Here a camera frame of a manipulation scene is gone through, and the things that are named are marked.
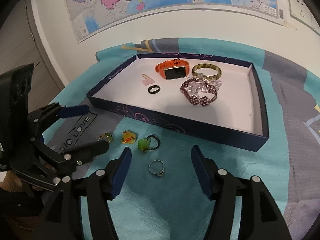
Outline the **person's left hand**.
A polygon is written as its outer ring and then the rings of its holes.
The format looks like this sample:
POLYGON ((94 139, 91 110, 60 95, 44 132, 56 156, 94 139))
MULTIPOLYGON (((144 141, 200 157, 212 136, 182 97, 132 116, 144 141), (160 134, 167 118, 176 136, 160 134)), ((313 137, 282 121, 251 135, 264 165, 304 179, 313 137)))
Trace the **person's left hand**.
POLYGON ((13 171, 7 171, 3 181, 0 183, 1 189, 8 192, 23 192, 23 184, 20 178, 13 171))

